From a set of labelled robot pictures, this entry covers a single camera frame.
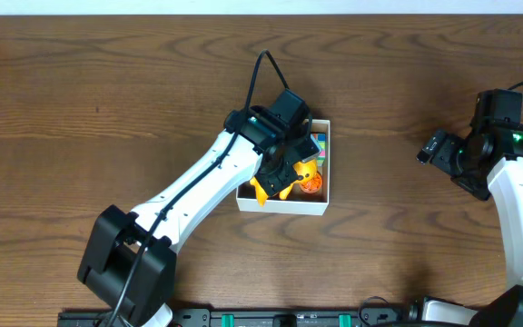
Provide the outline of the white cardboard box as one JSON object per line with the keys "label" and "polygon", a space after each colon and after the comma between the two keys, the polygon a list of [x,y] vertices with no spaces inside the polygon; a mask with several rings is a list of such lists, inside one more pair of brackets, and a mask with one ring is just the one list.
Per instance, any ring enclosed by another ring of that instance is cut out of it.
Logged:
{"label": "white cardboard box", "polygon": [[260,206],[255,198],[254,187],[246,182],[238,187],[235,194],[235,200],[240,211],[324,215],[330,204],[331,193],[331,121],[314,119],[311,132],[325,135],[324,162],[318,167],[318,173],[322,178],[321,188],[316,193],[305,193],[298,185],[295,185],[286,200],[281,200],[276,195],[269,198],[264,206]]}

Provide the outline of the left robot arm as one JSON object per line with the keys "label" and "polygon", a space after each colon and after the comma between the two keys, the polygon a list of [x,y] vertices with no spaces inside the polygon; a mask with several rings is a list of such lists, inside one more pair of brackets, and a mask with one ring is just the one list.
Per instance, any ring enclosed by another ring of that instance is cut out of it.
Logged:
{"label": "left robot arm", "polygon": [[311,125],[306,104],[233,111],[212,147],[165,190],[128,213],[115,205],[101,212],[77,272],[111,308],[99,325],[168,324],[177,257],[191,233],[244,183],[265,205],[311,179],[320,152]]}

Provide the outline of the orange round plastic toy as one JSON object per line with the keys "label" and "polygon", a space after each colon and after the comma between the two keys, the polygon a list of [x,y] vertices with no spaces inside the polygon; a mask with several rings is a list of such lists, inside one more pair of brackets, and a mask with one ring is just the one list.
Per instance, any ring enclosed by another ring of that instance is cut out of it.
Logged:
{"label": "orange round plastic toy", "polygon": [[314,176],[307,182],[300,184],[300,189],[304,193],[314,194],[321,190],[323,185],[323,180],[321,174],[317,172]]}

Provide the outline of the yellow rubber figure toy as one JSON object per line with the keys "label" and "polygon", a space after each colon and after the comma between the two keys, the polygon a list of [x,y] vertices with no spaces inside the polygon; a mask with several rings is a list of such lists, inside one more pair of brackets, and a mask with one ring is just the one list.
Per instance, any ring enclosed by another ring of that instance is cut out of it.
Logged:
{"label": "yellow rubber figure toy", "polygon": [[[286,188],[278,192],[281,200],[285,201],[290,195],[294,185],[300,188],[301,183],[309,181],[314,174],[318,172],[318,165],[316,159],[312,159],[307,163],[298,162],[293,165],[295,173],[298,175],[296,181],[290,183]],[[262,188],[256,177],[252,177],[249,184],[255,189],[255,197],[259,206],[264,206],[266,201],[270,198],[268,193]]]}

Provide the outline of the multicoloured puzzle cube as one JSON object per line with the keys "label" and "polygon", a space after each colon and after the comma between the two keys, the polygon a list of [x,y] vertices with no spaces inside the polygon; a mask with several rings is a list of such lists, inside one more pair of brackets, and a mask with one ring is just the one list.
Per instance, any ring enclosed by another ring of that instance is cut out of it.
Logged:
{"label": "multicoloured puzzle cube", "polygon": [[318,154],[316,161],[319,167],[322,167],[327,158],[327,136],[324,133],[314,133],[311,135],[313,139],[317,142],[321,151]]}

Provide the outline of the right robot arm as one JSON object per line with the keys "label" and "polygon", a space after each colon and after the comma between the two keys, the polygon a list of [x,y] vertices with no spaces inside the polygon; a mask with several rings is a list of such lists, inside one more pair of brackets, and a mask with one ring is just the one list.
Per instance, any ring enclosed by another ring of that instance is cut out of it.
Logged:
{"label": "right robot arm", "polygon": [[426,300],[418,321],[436,326],[523,326],[523,132],[491,127],[462,139],[438,130],[417,158],[481,201],[494,201],[507,277],[503,294],[480,310]]}

